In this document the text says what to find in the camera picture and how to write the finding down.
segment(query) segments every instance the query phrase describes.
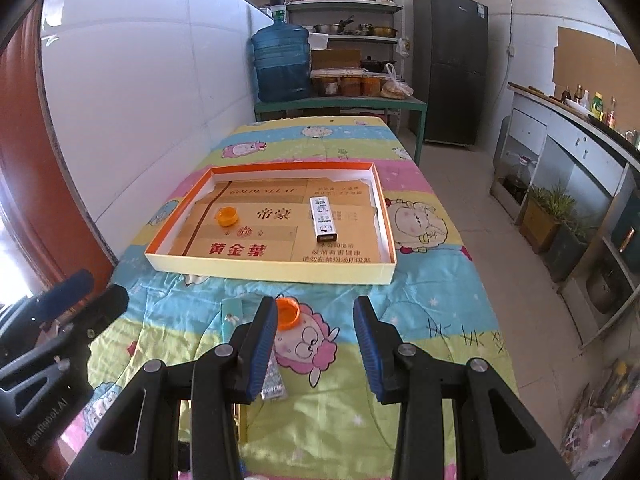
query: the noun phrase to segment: plant pot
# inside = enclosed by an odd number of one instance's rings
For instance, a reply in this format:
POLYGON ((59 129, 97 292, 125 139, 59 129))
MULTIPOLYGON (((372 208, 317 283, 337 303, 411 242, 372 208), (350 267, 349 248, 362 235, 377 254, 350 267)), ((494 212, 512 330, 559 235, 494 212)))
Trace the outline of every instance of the plant pot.
POLYGON ((527 239, 536 254, 546 253, 560 228, 560 221, 542 209, 538 202, 530 199, 522 219, 520 234, 527 239))
POLYGON ((571 229, 562 224, 544 257, 551 279, 556 283, 566 280, 587 250, 587 246, 587 243, 578 240, 571 229))

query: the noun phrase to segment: gray refrigerator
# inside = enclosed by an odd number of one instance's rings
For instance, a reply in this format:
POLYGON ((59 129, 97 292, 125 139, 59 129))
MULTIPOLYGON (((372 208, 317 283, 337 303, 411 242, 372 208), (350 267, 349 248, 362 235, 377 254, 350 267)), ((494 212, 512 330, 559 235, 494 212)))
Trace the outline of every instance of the gray refrigerator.
MULTIPOLYGON (((473 0, 414 0, 414 97, 427 103, 425 142, 476 143, 484 103, 488 10, 473 0)), ((410 128, 416 134, 418 115, 410 128)))

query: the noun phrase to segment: door frame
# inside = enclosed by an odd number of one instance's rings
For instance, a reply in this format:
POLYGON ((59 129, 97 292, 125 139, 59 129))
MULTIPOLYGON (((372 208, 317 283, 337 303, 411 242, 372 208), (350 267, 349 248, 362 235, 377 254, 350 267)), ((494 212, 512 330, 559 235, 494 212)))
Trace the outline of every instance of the door frame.
POLYGON ((0 54, 0 214, 45 288, 79 269, 106 288, 117 259, 90 219, 53 135, 38 0, 0 54))

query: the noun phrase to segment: green table leg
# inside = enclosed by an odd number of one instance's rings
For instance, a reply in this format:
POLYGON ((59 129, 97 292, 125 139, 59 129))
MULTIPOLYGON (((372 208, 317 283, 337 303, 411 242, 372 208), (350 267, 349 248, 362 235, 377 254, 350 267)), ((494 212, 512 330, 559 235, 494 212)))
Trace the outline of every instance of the green table leg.
POLYGON ((425 107, 420 112, 420 125, 418 126, 418 136, 415 139, 415 165, 420 167, 420 155, 422 153, 422 142, 424 141, 424 125, 427 122, 427 108, 425 107))

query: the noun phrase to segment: white tiled wall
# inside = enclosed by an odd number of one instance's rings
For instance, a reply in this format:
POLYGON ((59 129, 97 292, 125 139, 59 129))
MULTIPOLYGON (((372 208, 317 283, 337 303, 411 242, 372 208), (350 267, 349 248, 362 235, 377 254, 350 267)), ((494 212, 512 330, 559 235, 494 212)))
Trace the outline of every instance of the white tiled wall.
MULTIPOLYGON (((510 114, 513 93, 498 95, 507 70, 510 0, 477 0, 489 8, 487 86, 478 146, 493 154, 502 118, 510 114)), ((508 80, 553 93, 554 48, 558 27, 575 28, 626 46, 616 25, 597 0, 513 0, 516 55, 508 80)))
POLYGON ((253 120, 243 0, 45 0, 44 85, 84 205, 120 256, 165 197, 253 120))

